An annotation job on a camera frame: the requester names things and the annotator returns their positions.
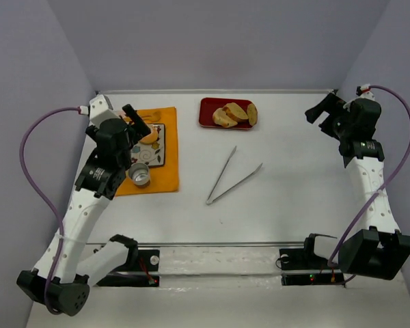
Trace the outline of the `metal tongs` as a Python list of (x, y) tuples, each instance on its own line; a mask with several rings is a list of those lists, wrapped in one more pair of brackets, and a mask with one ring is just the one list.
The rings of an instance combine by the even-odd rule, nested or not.
[(212, 184), (206, 197), (205, 204), (211, 206), (224, 197), (236, 191), (242, 185), (258, 175), (264, 164), (259, 162), (254, 165), (248, 160), (242, 160), (238, 147), (234, 146), (219, 170), (216, 180)]

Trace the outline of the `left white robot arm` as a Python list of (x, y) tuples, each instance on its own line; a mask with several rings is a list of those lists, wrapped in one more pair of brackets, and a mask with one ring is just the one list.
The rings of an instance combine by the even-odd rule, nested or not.
[(96, 222), (126, 180), (131, 150), (150, 134), (149, 126), (130, 104), (122, 110), (128, 121), (111, 110), (101, 122), (91, 118), (85, 133), (96, 147), (77, 177), (68, 210), (56, 216), (58, 229), (41, 259), (17, 278), (20, 289), (51, 314), (78, 314), (92, 286), (114, 269), (138, 261), (137, 241), (120, 234), (86, 260), (80, 259)]

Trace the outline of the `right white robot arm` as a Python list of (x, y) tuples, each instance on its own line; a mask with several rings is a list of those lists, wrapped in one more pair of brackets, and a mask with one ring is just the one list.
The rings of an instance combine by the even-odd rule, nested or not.
[(410, 255), (410, 236), (400, 231), (386, 188), (408, 156), (385, 176), (383, 147), (374, 138), (381, 106), (369, 86), (350, 102), (330, 92), (305, 116), (313, 124), (322, 113), (328, 116), (320, 123), (320, 130), (338, 140), (361, 208), (340, 238), (322, 234), (307, 237), (306, 252), (325, 259), (329, 268), (344, 274), (392, 280)]

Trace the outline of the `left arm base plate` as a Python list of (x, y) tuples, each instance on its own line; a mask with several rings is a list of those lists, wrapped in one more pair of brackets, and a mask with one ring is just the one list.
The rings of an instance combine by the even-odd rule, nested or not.
[(160, 249), (138, 248), (137, 255), (111, 270), (100, 287), (156, 288), (160, 284)]

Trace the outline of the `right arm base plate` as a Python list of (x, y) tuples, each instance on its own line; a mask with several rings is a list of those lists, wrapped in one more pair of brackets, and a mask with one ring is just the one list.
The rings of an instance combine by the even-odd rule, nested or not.
[(318, 237), (331, 236), (310, 234), (302, 246), (279, 249), (275, 266), (281, 270), (283, 286), (328, 286), (345, 285), (345, 276), (340, 270), (327, 266), (324, 256), (314, 253)]

